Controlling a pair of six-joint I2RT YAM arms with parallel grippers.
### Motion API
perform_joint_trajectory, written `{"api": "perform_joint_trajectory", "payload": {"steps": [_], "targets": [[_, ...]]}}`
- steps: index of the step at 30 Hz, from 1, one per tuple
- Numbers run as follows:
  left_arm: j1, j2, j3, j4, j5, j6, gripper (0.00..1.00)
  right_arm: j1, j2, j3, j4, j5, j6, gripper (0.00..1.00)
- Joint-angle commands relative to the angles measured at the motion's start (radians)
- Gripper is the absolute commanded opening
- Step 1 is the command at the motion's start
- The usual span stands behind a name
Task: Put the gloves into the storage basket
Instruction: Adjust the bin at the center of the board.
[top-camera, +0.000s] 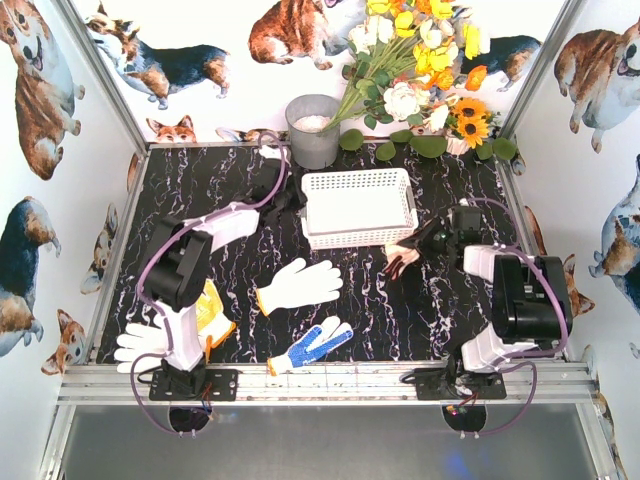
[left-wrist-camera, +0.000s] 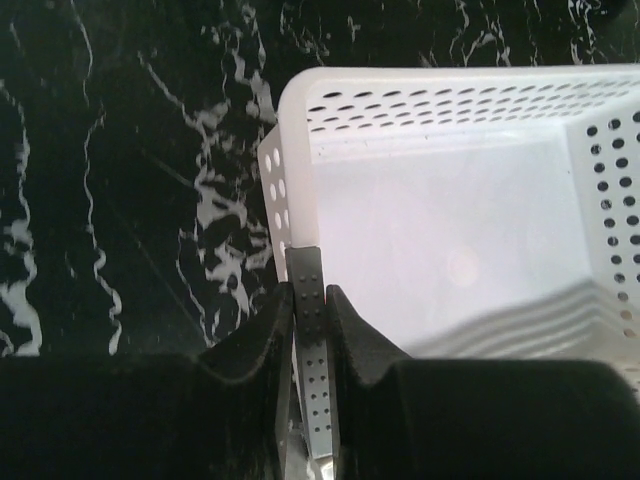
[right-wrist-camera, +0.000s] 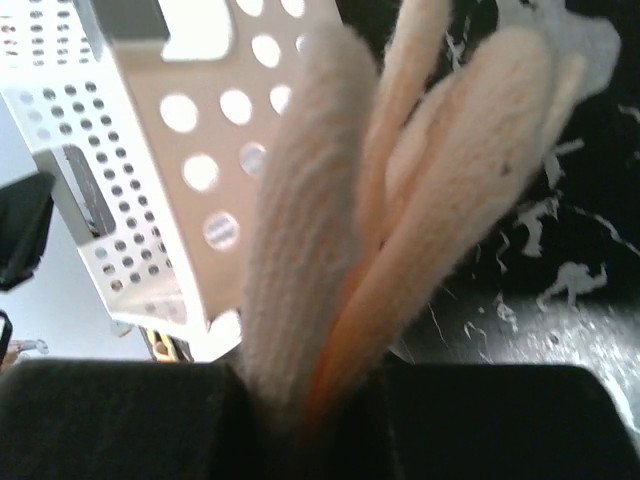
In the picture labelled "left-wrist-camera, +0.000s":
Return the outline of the white perforated storage basket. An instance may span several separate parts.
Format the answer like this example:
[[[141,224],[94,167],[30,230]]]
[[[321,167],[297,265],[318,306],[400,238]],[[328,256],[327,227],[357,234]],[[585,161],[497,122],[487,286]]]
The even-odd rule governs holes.
[[[639,382],[639,68],[315,68],[258,149],[276,270],[421,357]]]

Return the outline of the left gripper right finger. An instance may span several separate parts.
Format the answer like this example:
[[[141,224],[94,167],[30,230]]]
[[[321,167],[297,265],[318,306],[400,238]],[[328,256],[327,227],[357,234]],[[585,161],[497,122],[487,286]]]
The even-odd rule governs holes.
[[[340,479],[635,479],[639,404],[611,367],[415,359],[326,292]]]

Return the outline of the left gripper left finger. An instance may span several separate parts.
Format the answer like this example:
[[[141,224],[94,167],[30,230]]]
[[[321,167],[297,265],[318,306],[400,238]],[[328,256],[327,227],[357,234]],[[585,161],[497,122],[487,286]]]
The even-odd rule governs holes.
[[[5,479],[281,479],[294,295],[196,354],[5,357]]]

